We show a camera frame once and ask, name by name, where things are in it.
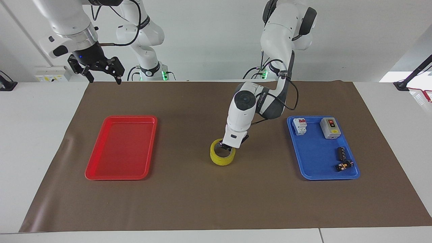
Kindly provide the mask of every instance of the brown table cover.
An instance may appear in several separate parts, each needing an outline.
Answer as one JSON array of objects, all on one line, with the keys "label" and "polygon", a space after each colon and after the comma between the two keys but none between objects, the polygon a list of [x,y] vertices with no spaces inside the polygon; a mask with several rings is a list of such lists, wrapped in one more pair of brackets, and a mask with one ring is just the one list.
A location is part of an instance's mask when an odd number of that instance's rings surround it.
[{"label": "brown table cover", "polygon": [[[234,162],[219,167],[209,147],[224,135],[237,83],[89,84],[20,232],[432,225],[354,85],[296,85],[298,108],[252,126]],[[288,105],[294,99],[290,87]],[[102,121],[110,115],[159,119],[144,180],[85,178]],[[336,117],[360,178],[304,179],[286,128],[291,115]]]}]

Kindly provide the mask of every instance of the tray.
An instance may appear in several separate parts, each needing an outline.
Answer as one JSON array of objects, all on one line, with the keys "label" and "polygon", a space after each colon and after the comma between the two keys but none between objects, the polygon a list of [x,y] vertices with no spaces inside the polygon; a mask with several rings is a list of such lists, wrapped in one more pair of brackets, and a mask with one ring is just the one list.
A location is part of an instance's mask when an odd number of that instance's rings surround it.
[{"label": "tray", "polygon": [[157,118],[109,116],[86,169],[89,180],[140,180],[150,168]]},{"label": "tray", "polygon": [[[292,144],[299,163],[300,172],[308,180],[347,180],[360,177],[360,170],[343,135],[342,128],[338,124],[341,136],[337,139],[325,139],[320,127],[320,121],[324,117],[331,116],[290,116],[287,119]],[[295,134],[292,126],[294,118],[305,118],[308,126],[306,133],[301,136]],[[338,172],[335,165],[337,160],[337,148],[344,147],[346,158],[354,162],[354,167]]]}]

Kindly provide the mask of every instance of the table surface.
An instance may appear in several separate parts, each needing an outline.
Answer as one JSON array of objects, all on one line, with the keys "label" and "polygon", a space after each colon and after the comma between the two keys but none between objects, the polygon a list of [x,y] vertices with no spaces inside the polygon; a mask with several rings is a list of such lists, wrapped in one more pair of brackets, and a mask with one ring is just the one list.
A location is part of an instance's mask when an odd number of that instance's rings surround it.
[{"label": "table surface", "polygon": [[[391,83],[354,83],[382,134],[432,215],[430,117]],[[289,230],[60,232],[16,234],[63,139],[87,83],[20,83],[0,93],[1,242],[430,242],[432,227]]]}]

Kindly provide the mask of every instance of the tape roll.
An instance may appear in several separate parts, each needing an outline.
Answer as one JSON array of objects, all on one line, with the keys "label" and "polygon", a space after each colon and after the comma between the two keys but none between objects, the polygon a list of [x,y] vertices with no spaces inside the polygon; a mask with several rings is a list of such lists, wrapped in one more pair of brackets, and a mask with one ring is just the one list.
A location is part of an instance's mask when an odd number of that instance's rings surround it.
[{"label": "tape roll", "polygon": [[229,165],[233,160],[235,156],[235,148],[231,149],[231,152],[227,157],[220,157],[216,154],[215,148],[219,147],[219,142],[222,139],[216,139],[212,145],[210,146],[210,159],[212,159],[213,163],[219,165],[219,166],[226,166]]}]

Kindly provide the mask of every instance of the black pole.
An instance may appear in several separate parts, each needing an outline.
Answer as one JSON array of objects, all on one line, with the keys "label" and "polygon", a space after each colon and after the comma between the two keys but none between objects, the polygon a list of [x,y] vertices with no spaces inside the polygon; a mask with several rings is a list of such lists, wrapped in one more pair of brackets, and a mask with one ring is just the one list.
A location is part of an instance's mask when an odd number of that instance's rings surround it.
[{"label": "black pole", "polygon": [[420,66],[418,66],[404,81],[394,82],[393,84],[400,91],[409,91],[407,88],[408,83],[431,63],[432,63],[432,55],[426,58],[426,60],[424,60],[424,62],[422,62],[422,64],[420,64]]},{"label": "black pole", "polygon": [[0,91],[12,91],[15,86],[18,84],[17,82],[9,82],[3,76],[0,75]]}]

